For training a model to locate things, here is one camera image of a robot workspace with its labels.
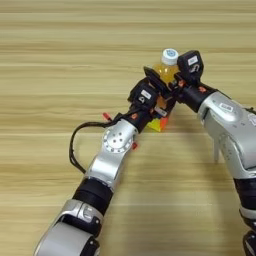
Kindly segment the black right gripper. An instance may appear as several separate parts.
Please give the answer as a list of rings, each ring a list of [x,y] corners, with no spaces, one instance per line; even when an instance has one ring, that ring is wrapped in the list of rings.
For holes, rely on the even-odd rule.
[[[171,82],[165,83],[160,78],[160,75],[152,68],[144,66],[143,70],[150,84],[159,96],[164,99],[171,99],[173,97]],[[185,80],[180,80],[174,90],[174,96],[179,103],[183,103],[194,112],[197,112],[203,101],[214,92],[216,92],[215,88],[202,82],[193,85],[189,84]]]

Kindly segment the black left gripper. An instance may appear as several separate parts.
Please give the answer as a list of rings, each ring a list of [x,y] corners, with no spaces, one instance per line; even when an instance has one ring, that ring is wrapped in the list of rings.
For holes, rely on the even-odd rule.
[[[147,78],[141,79],[130,91],[129,100],[133,100],[139,88],[147,83]],[[166,100],[165,110],[160,107],[136,110],[132,107],[131,114],[126,117],[126,120],[130,122],[139,133],[141,133],[146,126],[157,132],[161,132],[165,128],[168,122],[168,114],[172,112],[175,104],[176,98],[171,97]]]

